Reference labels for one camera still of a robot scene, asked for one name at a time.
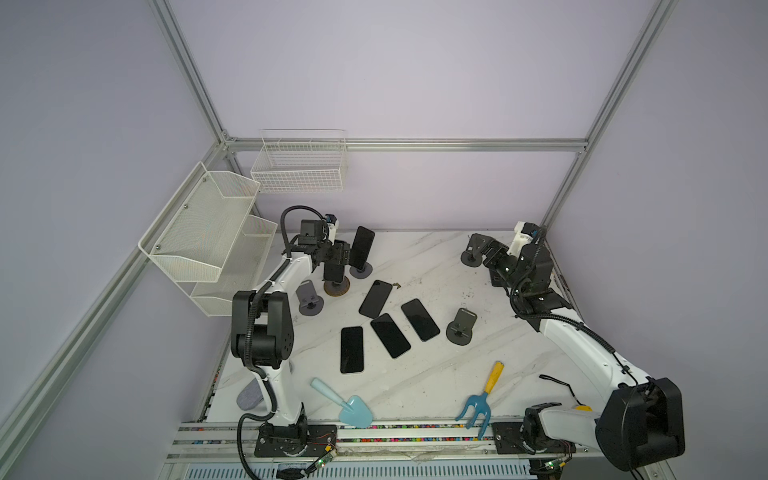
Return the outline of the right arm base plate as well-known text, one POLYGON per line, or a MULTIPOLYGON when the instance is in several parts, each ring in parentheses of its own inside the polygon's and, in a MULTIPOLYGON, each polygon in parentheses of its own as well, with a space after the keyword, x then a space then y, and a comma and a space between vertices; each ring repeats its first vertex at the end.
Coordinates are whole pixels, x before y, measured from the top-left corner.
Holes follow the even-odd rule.
POLYGON ((529 427, 523 421, 492 422, 492 437, 496 452, 507 454, 572 454, 575 446, 571 442, 547 437, 538 427, 529 427))

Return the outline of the aluminium front rail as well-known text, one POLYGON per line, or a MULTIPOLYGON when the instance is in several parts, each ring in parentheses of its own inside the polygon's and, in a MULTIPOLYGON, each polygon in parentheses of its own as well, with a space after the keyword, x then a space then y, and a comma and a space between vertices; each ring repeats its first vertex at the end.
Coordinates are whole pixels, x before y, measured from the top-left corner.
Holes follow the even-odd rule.
MULTIPOLYGON (((493 422, 522 421, 518 417, 503 417, 493 422)), ((330 421, 312 421, 310 424, 331 424, 330 421)), ((188 423, 182 425, 172 442, 166 461, 171 462, 214 462, 239 460, 242 451, 249 460, 272 459, 274 461, 313 460, 315 458, 257 458, 256 446, 261 424, 247 420, 242 431, 236 423, 188 423)), ((385 460, 414 460, 426 462, 433 459, 476 458, 483 455, 510 456, 516 458, 549 458, 599 456, 595 447, 573 443, 572 454, 501 455, 496 452, 491 424, 485 437, 477 439, 478 427, 466 429, 462 422, 453 420, 434 421, 381 421, 371 427, 353 428, 338 424, 334 449, 344 460, 377 458, 385 460)))

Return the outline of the grey round stand far left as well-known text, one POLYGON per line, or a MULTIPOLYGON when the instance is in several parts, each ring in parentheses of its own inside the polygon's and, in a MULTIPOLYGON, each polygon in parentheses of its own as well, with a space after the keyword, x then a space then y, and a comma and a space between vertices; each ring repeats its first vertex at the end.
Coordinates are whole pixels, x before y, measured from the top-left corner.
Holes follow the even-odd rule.
POLYGON ((324 307, 324 299, 317 293, 312 280, 303 281, 296 289, 299 313, 304 316, 316 316, 324 307))

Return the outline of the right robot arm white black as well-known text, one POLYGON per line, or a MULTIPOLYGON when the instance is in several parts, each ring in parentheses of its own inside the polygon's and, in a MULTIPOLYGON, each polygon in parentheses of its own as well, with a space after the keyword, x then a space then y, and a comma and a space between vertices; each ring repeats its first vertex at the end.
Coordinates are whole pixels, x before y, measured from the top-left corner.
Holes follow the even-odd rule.
POLYGON ((599 410, 544 402, 526 409, 521 446, 534 454, 556 444, 599 450, 617 469, 633 472, 684 454, 682 393, 668 378, 653 378, 588 327, 554 287, 554 262, 544 229, 527 224, 511 245, 475 233, 462 262, 486 267, 516 318, 552 341, 596 389, 599 410))

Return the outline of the phone from stand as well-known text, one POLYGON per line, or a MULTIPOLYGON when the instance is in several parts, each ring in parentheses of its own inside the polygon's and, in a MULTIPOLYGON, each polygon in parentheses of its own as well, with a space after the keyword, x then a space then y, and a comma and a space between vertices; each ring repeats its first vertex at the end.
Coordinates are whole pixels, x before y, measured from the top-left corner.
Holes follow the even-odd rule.
POLYGON ((360 373, 364 370, 364 333, 361 326, 341 330, 340 372, 360 373))
POLYGON ((410 342, 389 314, 373 319, 370 325, 391 358, 396 359, 411 349, 410 342))
POLYGON ((422 342, 440 334, 440 328, 419 299, 404 303, 401 310, 422 342))

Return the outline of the dark round stand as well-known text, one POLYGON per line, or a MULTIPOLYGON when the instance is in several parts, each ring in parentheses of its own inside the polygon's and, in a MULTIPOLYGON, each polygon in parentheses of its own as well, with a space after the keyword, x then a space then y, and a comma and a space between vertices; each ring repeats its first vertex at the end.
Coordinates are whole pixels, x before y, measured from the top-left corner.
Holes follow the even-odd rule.
POLYGON ((484 251, 488 243, 489 237, 487 235, 472 234, 465 250, 460 255, 460 261, 468 267, 479 267, 483 262, 484 251))
POLYGON ((464 307, 457 310, 454 319, 446 327, 447 339, 458 346, 467 346, 473 337, 478 315, 464 307))

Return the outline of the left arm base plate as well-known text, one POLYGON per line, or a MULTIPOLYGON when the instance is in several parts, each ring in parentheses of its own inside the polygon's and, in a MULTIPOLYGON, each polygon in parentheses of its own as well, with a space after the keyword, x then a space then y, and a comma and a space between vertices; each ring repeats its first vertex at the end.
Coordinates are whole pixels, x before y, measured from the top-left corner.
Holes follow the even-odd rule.
POLYGON ((259 428, 257 458, 316 458, 336 445, 338 427, 331 424, 275 426, 265 423, 259 428))

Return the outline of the blue yellow garden fork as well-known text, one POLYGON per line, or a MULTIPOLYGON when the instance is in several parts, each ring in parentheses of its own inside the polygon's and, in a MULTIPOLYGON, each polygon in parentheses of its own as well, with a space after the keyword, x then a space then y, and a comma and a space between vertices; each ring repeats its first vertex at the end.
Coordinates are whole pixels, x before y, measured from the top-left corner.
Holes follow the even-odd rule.
POLYGON ((485 383, 482 393, 479 395, 469 396, 463 406, 462 411, 455 418, 456 422, 463 420, 467 415, 468 411, 472 409, 473 415, 471 416, 470 420, 465 423, 465 428, 470 429, 475 426, 475 423, 477 422, 478 418, 482 416, 483 422, 481 423, 478 430, 478 434, 477 434, 478 440, 482 440, 485 437, 487 428, 490 424, 490 420, 492 417, 492 410, 490 405, 488 404, 488 396, 493 391, 495 385, 497 384, 499 378, 502 375, 503 370, 504 370, 504 364, 501 361, 496 361, 488 376, 488 379, 485 383))

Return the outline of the grey felt pad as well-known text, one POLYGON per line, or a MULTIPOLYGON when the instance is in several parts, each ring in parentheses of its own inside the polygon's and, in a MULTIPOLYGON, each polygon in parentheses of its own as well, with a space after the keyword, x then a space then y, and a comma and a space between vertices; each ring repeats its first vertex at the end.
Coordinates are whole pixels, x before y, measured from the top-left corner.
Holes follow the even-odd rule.
POLYGON ((236 404, 242 411, 252 411, 264 401, 260 383, 257 379, 250 381, 238 394, 236 404))

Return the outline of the grey round phone stand back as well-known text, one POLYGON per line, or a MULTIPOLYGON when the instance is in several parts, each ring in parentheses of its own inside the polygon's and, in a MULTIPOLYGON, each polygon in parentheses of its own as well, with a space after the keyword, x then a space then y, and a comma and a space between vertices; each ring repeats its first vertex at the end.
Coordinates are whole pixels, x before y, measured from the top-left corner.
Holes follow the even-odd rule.
POLYGON ((366 262, 362 268, 350 266, 349 274, 356 279, 366 279, 373 273, 373 267, 370 263, 366 262))

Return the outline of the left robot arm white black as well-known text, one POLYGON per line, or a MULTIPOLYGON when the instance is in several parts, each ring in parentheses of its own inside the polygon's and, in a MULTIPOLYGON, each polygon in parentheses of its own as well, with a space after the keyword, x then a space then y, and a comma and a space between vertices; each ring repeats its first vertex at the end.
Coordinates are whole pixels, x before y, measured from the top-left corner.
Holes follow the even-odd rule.
POLYGON ((295 340, 290 302, 318 267, 323 268, 327 284, 349 289, 350 244, 336 238, 337 228, 338 219, 332 214, 305 220, 267 279, 236 292, 232 300, 231 353, 260 381, 268 405, 261 419, 274 426, 295 425, 303 415, 289 365, 295 340))

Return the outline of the white mesh two-tier shelf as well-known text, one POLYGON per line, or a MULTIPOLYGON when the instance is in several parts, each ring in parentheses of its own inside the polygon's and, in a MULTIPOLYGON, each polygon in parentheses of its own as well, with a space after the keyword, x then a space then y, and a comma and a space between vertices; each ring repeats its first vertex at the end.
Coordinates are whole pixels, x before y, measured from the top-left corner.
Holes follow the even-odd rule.
POLYGON ((196 165, 139 250, 208 317, 228 317, 234 295, 256 287, 277 224, 254 212, 256 180, 196 165))

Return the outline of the teal garden trowel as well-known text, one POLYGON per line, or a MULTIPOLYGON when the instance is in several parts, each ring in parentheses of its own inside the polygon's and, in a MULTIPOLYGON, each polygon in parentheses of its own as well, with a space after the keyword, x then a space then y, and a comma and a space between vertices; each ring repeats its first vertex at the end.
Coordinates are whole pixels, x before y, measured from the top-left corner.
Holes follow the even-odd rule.
POLYGON ((319 378, 313 378, 310 386, 341 408, 339 413, 340 422, 355 428, 368 428, 372 425, 373 413, 359 396, 353 395, 345 400, 319 378))

